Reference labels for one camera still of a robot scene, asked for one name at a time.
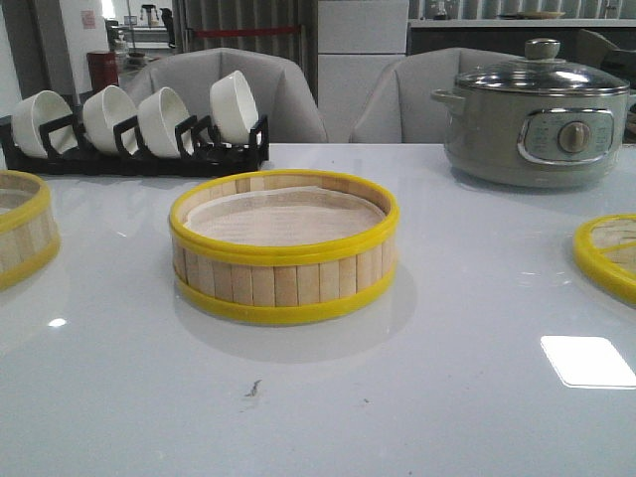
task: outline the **bamboo steamer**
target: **bamboo steamer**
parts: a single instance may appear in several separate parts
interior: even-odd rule
[[[382,218],[349,237],[284,246],[225,241],[186,227],[189,214],[207,203],[297,187],[351,195]],[[391,193],[347,174],[276,170],[216,179],[181,196],[170,212],[177,285],[199,307],[245,322],[285,325],[344,315],[391,284],[398,215]]]
[[[581,225],[573,252],[588,278],[636,305],[636,215],[604,216]]]
[[[59,249],[46,183],[25,172],[0,171],[0,290],[35,273]]]

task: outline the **cabinet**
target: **cabinet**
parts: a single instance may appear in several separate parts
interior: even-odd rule
[[[318,2],[318,108],[347,142],[382,70],[404,57],[408,0]]]

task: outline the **gray pot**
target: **gray pot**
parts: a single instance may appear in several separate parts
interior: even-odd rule
[[[458,75],[446,104],[450,162],[504,184],[573,187],[593,183],[615,165],[629,83],[556,59],[560,43],[529,40],[526,57]]]

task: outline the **glass lid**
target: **glass lid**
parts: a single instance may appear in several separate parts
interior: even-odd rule
[[[629,91],[628,81],[596,68],[557,59],[559,48],[557,40],[529,40],[525,58],[460,74],[455,84],[532,94],[600,95]]]

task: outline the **white table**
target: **white table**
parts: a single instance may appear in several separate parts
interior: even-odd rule
[[[636,391],[564,385],[541,340],[604,338],[636,369],[636,310],[570,250],[636,209],[635,152],[548,192],[437,145],[272,145],[267,168],[357,174],[401,208],[389,291],[286,328],[176,291],[167,214],[199,180],[47,178],[60,254],[0,293],[0,475],[634,475]]]

